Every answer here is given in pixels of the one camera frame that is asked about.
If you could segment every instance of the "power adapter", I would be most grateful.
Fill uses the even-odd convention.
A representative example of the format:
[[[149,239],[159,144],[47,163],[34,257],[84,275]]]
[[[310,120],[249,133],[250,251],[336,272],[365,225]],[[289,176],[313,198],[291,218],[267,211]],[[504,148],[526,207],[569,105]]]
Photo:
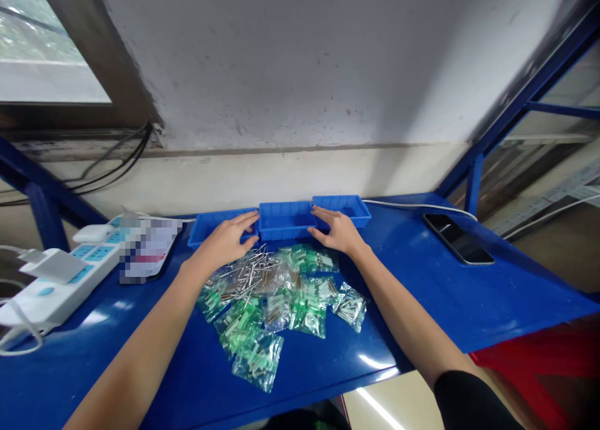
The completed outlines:
[[[30,249],[21,253],[18,258],[27,261],[19,269],[22,273],[60,284],[68,283],[87,266],[84,261],[60,249],[48,249],[44,252]]]

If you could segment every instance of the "white power strip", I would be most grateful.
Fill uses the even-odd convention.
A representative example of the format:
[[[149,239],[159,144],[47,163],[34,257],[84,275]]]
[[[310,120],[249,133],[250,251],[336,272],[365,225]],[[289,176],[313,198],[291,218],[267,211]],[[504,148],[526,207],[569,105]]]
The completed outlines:
[[[109,224],[118,228],[121,217],[115,217]],[[134,233],[145,233],[144,228],[134,229]],[[82,259],[87,266],[71,281],[58,284],[43,278],[37,278],[12,300],[16,301],[23,313],[42,333],[63,324],[67,318],[83,303],[94,288],[114,269],[119,263],[121,249],[129,244],[121,242],[121,231],[126,231],[125,239],[132,241],[132,229],[120,229],[113,233],[104,242],[99,244],[81,244],[71,252],[71,255]],[[17,336],[26,330],[25,325],[12,307],[0,308],[0,324],[12,327],[10,334]]]

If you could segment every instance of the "smartphone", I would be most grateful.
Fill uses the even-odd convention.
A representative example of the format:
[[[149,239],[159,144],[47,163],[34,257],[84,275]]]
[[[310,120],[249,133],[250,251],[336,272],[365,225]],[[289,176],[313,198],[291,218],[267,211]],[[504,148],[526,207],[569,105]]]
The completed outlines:
[[[494,259],[480,243],[466,234],[459,225],[445,214],[424,214],[425,223],[464,264],[492,264]]]

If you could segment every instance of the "hand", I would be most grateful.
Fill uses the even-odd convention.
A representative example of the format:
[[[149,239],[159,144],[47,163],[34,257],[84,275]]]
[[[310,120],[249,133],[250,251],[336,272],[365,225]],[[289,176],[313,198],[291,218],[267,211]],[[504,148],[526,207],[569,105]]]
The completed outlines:
[[[185,263],[192,265],[192,269],[208,268],[212,274],[221,266],[242,258],[258,241],[258,236],[249,238],[244,244],[240,244],[239,239],[244,231],[252,231],[252,224],[259,217],[258,211],[251,211],[223,221]]]
[[[350,257],[368,247],[358,234],[354,223],[345,214],[317,206],[312,207],[311,214],[322,219],[331,227],[328,235],[321,233],[316,228],[308,229],[308,233],[320,241],[323,246],[339,250]]]

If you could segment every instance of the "white plug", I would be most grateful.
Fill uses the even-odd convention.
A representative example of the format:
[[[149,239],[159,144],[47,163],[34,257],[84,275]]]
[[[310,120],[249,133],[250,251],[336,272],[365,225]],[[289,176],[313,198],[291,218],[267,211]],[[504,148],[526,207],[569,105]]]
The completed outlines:
[[[73,235],[73,241],[79,244],[101,243],[115,232],[116,228],[109,224],[85,226]]]
[[[22,273],[61,284],[68,283],[88,265],[60,249],[44,252],[31,249],[19,255],[19,259],[28,262],[19,269]]]

